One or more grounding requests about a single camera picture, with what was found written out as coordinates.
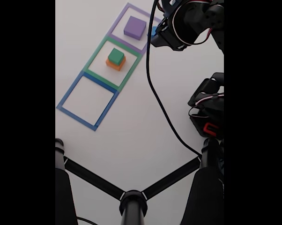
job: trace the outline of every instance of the green tape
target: green tape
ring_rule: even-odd
[[[113,84],[112,82],[110,82],[110,81],[104,79],[103,77],[101,77],[100,75],[94,73],[93,71],[91,71],[91,70],[89,70],[89,69],[87,69],[85,72],[86,72],[87,74],[89,74],[89,75],[95,77],[96,79],[98,79],[98,80],[104,82],[105,84],[109,85],[110,87],[112,87],[112,88],[114,88],[114,89],[116,89],[116,90],[119,88],[117,85],[115,85],[115,84]]]
[[[126,50],[127,52],[137,56],[136,61],[134,62],[134,64],[132,65],[132,67],[130,68],[130,70],[128,71],[127,75],[125,76],[124,80],[122,81],[120,86],[117,86],[115,84],[113,84],[112,82],[106,80],[105,78],[101,77],[100,75],[94,73],[93,71],[89,70],[89,66],[91,65],[91,63],[93,62],[93,60],[95,59],[95,57],[97,56],[97,54],[99,53],[99,51],[101,50],[101,48],[103,47],[103,45],[105,44],[106,41],[110,41],[111,43],[115,44],[116,46]],[[83,71],[86,72],[87,74],[95,77],[96,79],[104,82],[105,84],[109,85],[110,87],[116,89],[118,92],[121,92],[121,90],[123,89],[124,85],[126,84],[126,82],[128,81],[128,79],[130,78],[130,76],[132,75],[133,71],[136,69],[138,63],[140,62],[140,60],[142,59],[142,54],[134,51],[133,49],[129,48],[128,46],[114,40],[111,37],[105,36],[103,38],[103,40],[101,41],[101,43],[99,44],[99,46],[96,48],[96,50],[94,51],[94,53],[92,54],[92,56],[90,57],[90,59],[88,60],[88,62],[86,63],[86,65],[83,68]]]
[[[107,41],[107,36],[105,36],[102,40],[102,42],[99,44],[99,46],[97,47],[97,49],[94,51],[94,53],[91,55],[90,59],[88,60],[88,62],[86,63],[86,65],[83,68],[84,72],[87,72],[87,69],[89,68],[89,66],[91,65],[91,63],[93,62],[93,60],[95,59],[95,57],[97,56],[97,54],[99,53],[99,51],[101,50],[101,48],[103,47],[103,45],[105,44],[105,42]]]
[[[124,85],[126,84],[128,79],[131,77],[133,71],[136,69],[137,65],[139,64],[140,60],[142,59],[142,56],[143,56],[142,54],[139,54],[138,58],[136,59],[136,61],[134,62],[130,70],[128,71],[127,75],[125,76],[124,80],[122,81],[121,85],[119,86],[118,92],[122,91]]]

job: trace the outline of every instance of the green cube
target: green cube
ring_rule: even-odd
[[[119,66],[124,59],[124,54],[114,48],[108,57],[109,61]]]

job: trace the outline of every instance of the purple square outline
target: purple square outline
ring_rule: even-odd
[[[119,37],[115,36],[112,34],[113,30],[115,29],[115,27],[117,26],[117,24],[119,23],[119,21],[121,20],[121,18],[123,17],[123,15],[126,13],[127,9],[128,8],[132,8],[134,9],[135,11],[137,11],[138,13],[141,13],[145,16],[148,16],[150,18],[150,14],[143,11],[142,9],[132,5],[131,3],[127,3],[126,6],[123,8],[123,10],[121,11],[121,13],[119,14],[119,16],[117,17],[117,19],[115,20],[115,22],[113,23],[113,25],[111,26],[111,28],[109,29],[108,33],[106,34],[107,36],[115,39],[116,41],[126,45],[127,47],[133,49],[134,51],[138,52],[138,53],[141,53],[142,55],[146,52],[146,45],[147,43],[145,44],[144,48],[141,50],[135,46],[133,46],[132,44],[126,42],[125,40],[122,40],[120,39]],[[154,20],[157,21],[158,23],[161,22],[161,20],[157,17],[154,17]]]

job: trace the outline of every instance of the purple cube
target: purple cube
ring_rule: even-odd
[[[124,34],[132,38],[140,40],[144,30],[146,28],[146,22],[131,16],[128,19],[126,27],[124,28]]]

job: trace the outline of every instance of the blue square outline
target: blue square outline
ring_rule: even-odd
[[[108,105],[105,107],[104,111],[102,112],[102,114],[98,118],[95,125],[88,123],[87,121],[85,121],[82,118],[78,117],[77,115],[73,114],[69,110],[63,108],[63,104],[65,103],[65,101],[67,100],[67,98],[69,97],[69,95],[71,94],[71,92],[73,91],[73,89],[76,87],[77,83],[80,81],[80,79],[83,76],[90,79],[91,81],[95,82],[96,84],[100,85],[101,87],[107,89],[108,91],[110,91],[114,94],[113,97],[110,99]],[[100,123],[103,121],[104,117],[106,116],[107,112],[111,108],[112,104],[114,103],[115,99],[117,98],[118,94],[119,94],[119,92],[117,90],[115,90],[114,88],[112,88],[109,85],[105,84],[104,82],[96,79],[95,77],[87,74],[86,72],[81,71],[78,74],[78,76],[76,77],[76,79],[74,80],[74,82],[72,83],[72,85],[70,86],[70,88],[68,89],[68,91],[66,92],[66,94],[64,95],[64,97],[61,99],[61,101],[59,102],[59,104],[57,105],[56,108],[59,109],[61,112],[65,113],[66,115],[70,116],[71,118],[75,119],[79,123],[89,127],[91,130],[96,131],[96,129],[98,128]]]

